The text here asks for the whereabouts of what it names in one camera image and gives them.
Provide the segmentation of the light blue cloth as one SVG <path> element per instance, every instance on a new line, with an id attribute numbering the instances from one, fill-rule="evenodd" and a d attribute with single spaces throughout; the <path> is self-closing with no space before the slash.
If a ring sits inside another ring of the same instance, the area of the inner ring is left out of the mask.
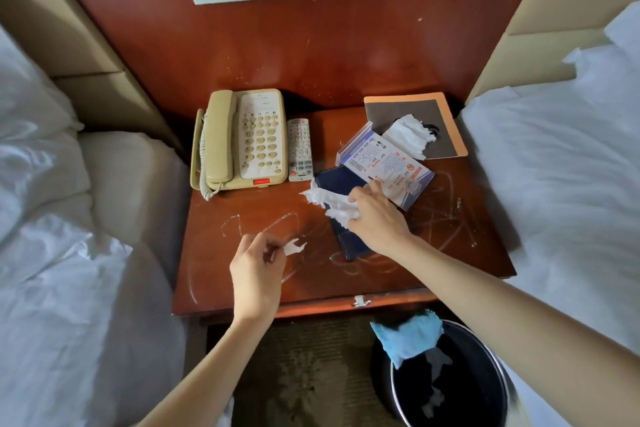
<path id="1" fill-rule="evenodd" d="M 400 369 L 405 360 L 435 348 L 444 333 L 442 319 L 431 310 L 397 325 L 378 321 L 370 325 L 395 369 Z"/>

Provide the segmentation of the white tissue in box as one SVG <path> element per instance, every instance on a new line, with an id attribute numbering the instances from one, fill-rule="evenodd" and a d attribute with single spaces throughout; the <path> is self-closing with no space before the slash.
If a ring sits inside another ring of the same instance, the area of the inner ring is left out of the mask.
<path id="1" fill-rule="evenodd" d="M 437 140 L 437 132 L 425 127 L 412 114 L 396 119 L 381 136 L 416 161 L 427 159 L 426 148 Z"/>

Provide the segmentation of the white remote control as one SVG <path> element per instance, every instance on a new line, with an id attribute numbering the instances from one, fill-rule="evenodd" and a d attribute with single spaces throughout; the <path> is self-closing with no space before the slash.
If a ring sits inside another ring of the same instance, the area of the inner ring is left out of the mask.
<path id="1" fill-rule="evenodd" d="M 313 180 L 314 165 L 308 119 L 287 120 L 287 149 L 289 181 Z"/>

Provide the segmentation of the brown wooden wall panel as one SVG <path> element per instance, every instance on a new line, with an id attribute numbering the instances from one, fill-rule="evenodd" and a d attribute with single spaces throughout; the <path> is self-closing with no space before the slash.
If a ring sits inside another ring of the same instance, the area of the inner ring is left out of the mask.
<path id="1" fill-rule="evenodd" d="M 280 89 L 287 114 L 364 96 L 462 104 L 522 0 L 78 0 L 190 146 L 219 89 Z"/>

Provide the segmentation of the white duvet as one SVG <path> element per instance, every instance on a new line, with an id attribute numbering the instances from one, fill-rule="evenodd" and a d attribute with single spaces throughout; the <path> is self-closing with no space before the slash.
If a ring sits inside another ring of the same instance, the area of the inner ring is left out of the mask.
<path id="1" fill-rule="evenodd" d="M 0 26 L 0 427 L 141 427 L 182 378 L 168 280 L 95 224 L 81 129 Z"/>
<path id="2" fill-rule="evenodd" d="M 640 0 L 575 48 L 575 78 L 505 86 L 458 121 L 515 277 L 640 357 Z"/>

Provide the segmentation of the brown wooden nightstand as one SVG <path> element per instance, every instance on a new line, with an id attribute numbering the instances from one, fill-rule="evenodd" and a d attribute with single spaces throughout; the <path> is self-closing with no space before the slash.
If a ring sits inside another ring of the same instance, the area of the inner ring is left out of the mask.
<path id="1" fill-rule="evenodd" d="M 515 276 L 466 158 L 432 160 L 435 177 L 406 214 L 412 233 L 436 250 L 494 277 Z M 233 312 L 277 318 L 436 300 L 393 260 L 348 260 L 325 210 L 286 181 L 193 192 L 173 313 L 227 322 Z"/>

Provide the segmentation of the person's right forearm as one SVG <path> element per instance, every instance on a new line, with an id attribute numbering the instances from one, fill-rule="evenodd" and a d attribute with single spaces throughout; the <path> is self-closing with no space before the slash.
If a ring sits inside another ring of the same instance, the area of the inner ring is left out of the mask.
<path id="1" fill-rule="evenodd" d="M 381 254 L 420 279 L 573 427 L 640 427 L 640 357 L 421 239 Z"/>

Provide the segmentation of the white tissue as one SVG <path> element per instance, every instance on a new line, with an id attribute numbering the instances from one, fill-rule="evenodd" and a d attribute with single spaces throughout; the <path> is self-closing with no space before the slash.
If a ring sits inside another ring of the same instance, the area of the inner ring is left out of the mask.
<path id="1" fill-rule="evenodd" d="M 437 132 L 425 127 L 412 114 L 396 119 L 381 136 L 416 161 L 427 159 L 426 148 L 437 140 Z"/>
<path id="2" fill-rule="evenodd" d="M 344 229 L 349 229 L 349 221 L 361 218 L 357 203 L 350 202 L 348 196 L 320 188 L 316 180 L 311 181 L 310 188 L 300 195 L 304 196 L 308 203 L 322 207 L 325 216 L 335 220 Z"/>

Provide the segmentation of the white tissue scraps in bin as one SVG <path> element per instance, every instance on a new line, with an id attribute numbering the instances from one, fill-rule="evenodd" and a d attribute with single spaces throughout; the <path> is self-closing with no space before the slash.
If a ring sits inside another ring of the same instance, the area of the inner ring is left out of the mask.
<path id="1" fill-rule="evenodd" d="M 427 419 L 432 419 L 435 415 L 436 408 L 441 406 L 445 400 L 444 393 L 435 386 L 435 382 L 440 377 L 444 366 L 452 366 L 452 358 L 437 346 L 425 351 L 425 357 L 431 367 L 432 393 L 426 404 L 422 406 L 422 412 Z"/>

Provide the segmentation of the grey orange-edged tissue box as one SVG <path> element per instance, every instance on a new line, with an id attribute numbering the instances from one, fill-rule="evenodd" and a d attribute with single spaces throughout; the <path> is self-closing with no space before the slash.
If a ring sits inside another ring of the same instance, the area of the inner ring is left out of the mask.
<path id="1" fill-rule="evenodd" d="M 400 117 L 415 116 L 437 132 L 436 142 L 424 152 L 426 160 L 468 156 L 468 150 L 456 126 L 444 93 L 430 92 L 406 96 L 367 96 L 364 98 L 367 120 L 373 131 L 382 134 Z"/>

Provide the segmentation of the dark blue folder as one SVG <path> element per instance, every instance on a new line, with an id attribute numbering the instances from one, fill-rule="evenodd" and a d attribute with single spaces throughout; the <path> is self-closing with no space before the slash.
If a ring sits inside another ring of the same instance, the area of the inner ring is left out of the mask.
<path id="1" fill-rule="evenodd" d="M 349 196 L 355 187 L 367 187 L 366 180 L 363 180 L 348 167 L 339 165 L 333 169 L 320 172 L 315 178 L 320 188 L 332 192 Z M 363 258 L 372 250 L 364 241 L 353 232 L 341 227 L 335 220 L 331 220 L 333 231 L 335 232 L 345 257 L 352 261 Z"/>

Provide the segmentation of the person's left forearm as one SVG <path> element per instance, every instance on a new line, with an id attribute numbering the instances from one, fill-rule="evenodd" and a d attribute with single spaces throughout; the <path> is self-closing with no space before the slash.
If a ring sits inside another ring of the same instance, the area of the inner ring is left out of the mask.
<path id="1" fill-rule="evenodd" d="M 204 359 L 136 427 L 215 427 L 273 320 L 234 318 Z"/>

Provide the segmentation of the beige padded headboard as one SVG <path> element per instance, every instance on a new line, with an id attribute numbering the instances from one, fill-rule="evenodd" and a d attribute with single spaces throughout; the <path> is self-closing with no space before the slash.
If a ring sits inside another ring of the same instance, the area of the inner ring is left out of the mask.
<path id="1" fill-rule="evenodd" d="M 0 0 L 0 25 L 64 92 L 85 131 L 144 133 L 184 146 L 77 0 Z"/>
<path id="2" fill-rule="evenodd" d="M 636 1 L 522 0 L 466 104 L 492 89 L 574 78 L 565 56 L 606 44 L 604 27 Z"/>

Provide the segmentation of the beige telephone handset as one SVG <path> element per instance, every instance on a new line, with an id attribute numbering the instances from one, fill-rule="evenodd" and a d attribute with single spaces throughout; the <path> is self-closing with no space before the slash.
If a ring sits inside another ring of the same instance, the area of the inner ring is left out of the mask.
<path id="1" fill-rule="evenodd" d="M 232 155 L 237 97 L 230 90 L 213 92 L 204 119 L 204 171 L 210 187 L 227 183 L 234 176 Z"/>

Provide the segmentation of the person's right hand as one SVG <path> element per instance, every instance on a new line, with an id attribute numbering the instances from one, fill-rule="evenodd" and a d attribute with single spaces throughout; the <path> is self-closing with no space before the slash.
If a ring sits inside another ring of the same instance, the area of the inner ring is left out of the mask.
<path id="1" fill-rule="evenodd" d="M 412 246 L 412 234 L 402 213 L 383 193 L 381 183 L 373 180 L 367 187 L 355 187 L 349 201 L 356 202 L 366 221 L 366 232 L 357 235 L 373 251 L 403 263 Z"/>

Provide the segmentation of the person's left hand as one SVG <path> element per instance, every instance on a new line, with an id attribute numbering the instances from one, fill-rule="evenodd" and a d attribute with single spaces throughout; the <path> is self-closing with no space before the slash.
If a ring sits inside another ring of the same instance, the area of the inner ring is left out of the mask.
<path id="1" fill-rule="evenodd" d="M 266 245 L 285 244 L 267 232 L 244 235 L 230 263 L 234 290 L 234 324 L 269 325 L 276 316 L 287 262 L 264 263 Z"/>

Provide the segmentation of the black trash bin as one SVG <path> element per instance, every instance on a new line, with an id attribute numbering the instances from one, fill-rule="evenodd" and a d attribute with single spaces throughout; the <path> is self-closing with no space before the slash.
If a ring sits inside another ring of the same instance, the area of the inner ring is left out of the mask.
<path id="1" fill-rule="evenodd" d="M 443 320 L 437 347 L 452 358 L 435 386 L 445 395 L 432 419 L 422 412 L 432 393 L 425 353 L 395 369 L 378 339 L 371 352 L 371 379 L 381 404 L 404 427 L 505 427 L 510 394 L 500 361 L 465 325 Z"/>

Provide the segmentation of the beige desk telephone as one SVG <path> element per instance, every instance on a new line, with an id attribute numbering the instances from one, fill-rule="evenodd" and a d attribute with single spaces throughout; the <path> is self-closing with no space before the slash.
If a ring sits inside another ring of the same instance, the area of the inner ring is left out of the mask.
<path id="1" fill-rule="evenodd" d="M 287 128 L 282 93 L 277 89 L 233 93 L 237 97 L 232 131 L 234 176 L 227 183 L 210 187 L 205 180 L 203 128 L 208 105 L 196 114 L 189 181 L 192 189 L 207 201 L 221 191 L 268 187 L 287 180 Z"/>

